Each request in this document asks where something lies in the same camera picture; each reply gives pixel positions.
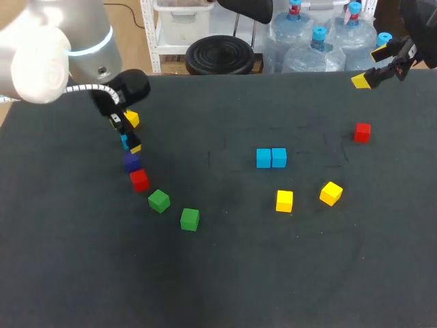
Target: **red cube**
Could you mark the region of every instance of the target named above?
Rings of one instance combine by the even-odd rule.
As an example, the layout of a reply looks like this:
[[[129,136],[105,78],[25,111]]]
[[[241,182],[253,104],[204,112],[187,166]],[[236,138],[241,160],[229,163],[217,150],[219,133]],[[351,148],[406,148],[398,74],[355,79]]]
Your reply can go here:
[[[150,187],[149,179],[147,178],[147,174],[143,169],[132,172],[130,174],[130,179],[132,180],[132,184],[134,185],[134,189],[137,193],[145,191]]]
[[[369,142],[371,134],[371,125],[367,123],[357,123],[355,130],[355,142]]]

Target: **water bottle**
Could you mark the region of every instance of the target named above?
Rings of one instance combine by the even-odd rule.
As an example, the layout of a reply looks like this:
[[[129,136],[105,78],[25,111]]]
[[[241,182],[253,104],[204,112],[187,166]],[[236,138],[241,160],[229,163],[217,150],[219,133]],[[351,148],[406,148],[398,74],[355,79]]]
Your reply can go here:
[[[383,68],[393,61],[393,58],[387,58],[379,62],[375,62],[371,56],[371,52],[384,46],[392,39],[390,33],[380,33],[376,46],[371,48],[363,48],[360,51],[354,52],[346,58],[346,70],[369,70],[370,68]]]
[[[326,28],[313,30],[310,44],[291,48],[284,59],[283,72],[337,72],[344,70],[346,55],[341,48],[325,43]]]
[[[376,30],[367,21],[359,19],[361,3],[349,3],[350,19],[347,24],[343,18],[336,18],[328,39],[333,44],[340,46],[348,56],[357,50],[375,45]]]
[[[270,24],[264,47],[264,72],[279,73],[287,51],[301,40],[310,40],[313,21],[300,12],[302,0],[290,0],[289,12],[280,13]]]

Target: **cable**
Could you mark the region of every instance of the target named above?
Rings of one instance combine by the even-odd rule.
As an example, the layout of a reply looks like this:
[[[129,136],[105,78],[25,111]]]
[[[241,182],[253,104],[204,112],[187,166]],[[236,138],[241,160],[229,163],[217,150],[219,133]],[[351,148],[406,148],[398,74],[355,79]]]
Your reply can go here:
[[[117,92],[115,92],[114,89],[107,87],[105,85],[101,85],[101,84],[80,84],[80,85],[73,85],[72,87],[66,87],[66,89],[64,90],[64,94],[70,94],[72,92],[78,92],[78,91],[85,91],[85,90],[100,90],[100,91],[105,91],[106,93],[108,93],[112,100],[114,100],[114,103],[116,105],[119,104],[120,102],[120,98],[117,94]]]
[[[9,97],[5,97],[5,96],[0,96],[0,104],[13,103],[15,101],[19,101],[19,100],[18,99],[9,98]]]
[[[63,92],[63,94],[71,94],[73,92],[86,91],[86,90],[104,91],[104,92],[108,93],[111,96],[112,100],[114,100],[114,103],[116,105],[118,105],[119,102],[120,102],[120,98],[119,98],[117,92],[115,92],[114,89],[112,89],[110,87],[107,87],[105,85],[101,85],[101,84],[80,84],[80,85],[73,85],[72,87],[66,87],[66,89]],[[19,99],[13,99],[13,98],[5,97],[5,96],[0,96],[0,104],[3,104],[3,103],[13,103],[15,101],[19,101]]]
[[[103,3],[103,4],[104,4],[104,5],[122,5],[123,7],[128,8],[128,9],[130,10],[130,12],[132,12],[132,15],[134,16],[134,23],[135,23],[135,25],[136,25],[137,27],[139,27],[140,29],[145,29],[144,26],[140,26],[140,25],[137,23],[137,17],[135,16],[135,12],[134,12],[134,10],[133,10],[131,7],[129,7],[128,5],[125,5],[124,3]]]

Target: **dark blue cube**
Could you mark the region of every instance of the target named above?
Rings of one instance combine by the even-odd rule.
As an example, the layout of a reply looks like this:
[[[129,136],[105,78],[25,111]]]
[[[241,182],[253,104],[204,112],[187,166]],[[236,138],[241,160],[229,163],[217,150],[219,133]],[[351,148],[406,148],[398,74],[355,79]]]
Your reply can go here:
[[[132,172],[138,171],[141,169],[141,161],[136,154],[132,154],[130,152],[125,152],[123,156],[123,163],[126,171],[130,174]]]

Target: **black cable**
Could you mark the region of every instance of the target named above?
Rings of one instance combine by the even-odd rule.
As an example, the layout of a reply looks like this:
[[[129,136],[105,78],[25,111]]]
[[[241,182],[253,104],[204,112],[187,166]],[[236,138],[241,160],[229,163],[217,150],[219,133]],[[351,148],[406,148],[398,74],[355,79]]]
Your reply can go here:
[[[103,3],[103,4],[104,4],[104,5],[122,5],[123,7],[128,8],[128,9],[130,10],[130,12],[132,12],[132,15],[134,16],[134,23],[135,23],[135,25],[136,25],[137,27],[139,27],[140,29],[145,29],[144,26],[140,26],[140,25],[138,25],[138,23],[137,23],[137,17],[135,17],[134,10],[133,10],[131,7],[129,7],[128,5],[125,5],[124,3]]]

